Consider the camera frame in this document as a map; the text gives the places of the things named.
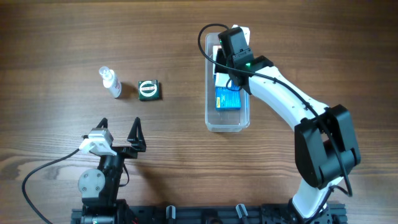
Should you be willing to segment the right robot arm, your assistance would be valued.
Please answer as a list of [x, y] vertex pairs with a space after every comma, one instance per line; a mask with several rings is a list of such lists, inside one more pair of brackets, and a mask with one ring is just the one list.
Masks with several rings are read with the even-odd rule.
[[[233, 83], [269, 105], [294, 131], [295, 164], [302, 177], [290, 203], [296, 218], [310, 222], [326, 208], [333, 190], [353, 191], [348, 175], [361, 162], [349, 111], [314, 100], [289, 82], [265, 56], [254, 57], [241, 27], [218, 34], [223, 68]], [[339, 183], [344, 181], [345, 189]]]

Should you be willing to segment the Hansaplast plaster box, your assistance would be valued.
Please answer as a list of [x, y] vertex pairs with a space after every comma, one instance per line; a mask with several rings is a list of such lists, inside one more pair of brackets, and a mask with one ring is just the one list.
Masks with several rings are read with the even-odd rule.
[[[218, 54], [218, 50], [219, 49], [221, 49], [221, 46], [220, 45], [214, 45], [213, 46], [213, 53], [212, 53], [212, 59], [213, 59], [213, 61], [216, 61], [217, 60], [217, 54]], [[212, 71], [213, 71], [213, 79], [214, 80], [216, 80], [216, 72], [215, 72], [215, 68], [216, 68], [216, 65], [215, 64], [213, 64], [213, 69], [212, 69]]]

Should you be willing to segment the white green medicine box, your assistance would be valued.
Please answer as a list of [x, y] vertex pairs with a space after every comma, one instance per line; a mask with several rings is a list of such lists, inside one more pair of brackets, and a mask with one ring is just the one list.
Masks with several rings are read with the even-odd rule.
[[227, 73], [216, 73], [215, 74], [215, 87], [231, 87], [231, 80]]

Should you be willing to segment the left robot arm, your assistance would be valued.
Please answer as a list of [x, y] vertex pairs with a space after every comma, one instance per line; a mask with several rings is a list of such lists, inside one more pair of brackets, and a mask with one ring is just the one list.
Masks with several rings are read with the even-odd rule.
[[125, 199], [118, 199], [123, 172], [127, 171], [124, 161], [136, 159], [146, 151], [146, 142], [140, 118], [136, 118], [128, 134], [129, 146], [113, 146], [108, 120], [103, 118], [97, 127], [83, 136], [79, 150], [99, 157], [99, 165], [88, 169], [78, 180], [83, 207], [72, 211], [72, 223], [138, 223], [139, 220], [129, 208]]

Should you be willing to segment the blue lozenge box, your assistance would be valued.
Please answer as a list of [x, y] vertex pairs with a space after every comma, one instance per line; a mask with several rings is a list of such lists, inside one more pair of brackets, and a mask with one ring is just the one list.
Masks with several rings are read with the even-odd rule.
[[229, 90], [225, 87], [215, 88], [215, 109], [216, 110], [240, 110], [241, 99], [238, 89]]

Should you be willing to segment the white glue bottle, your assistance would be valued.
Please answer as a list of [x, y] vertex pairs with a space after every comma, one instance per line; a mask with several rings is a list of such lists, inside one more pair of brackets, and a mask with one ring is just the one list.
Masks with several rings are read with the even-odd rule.
[[114, 70], [108, 67], [101, 67], [99, 74], [103, 79], [103, 86], [109, 90], [114, 98], [119, 98], [121, 95], [121, 82], [119, 81]]

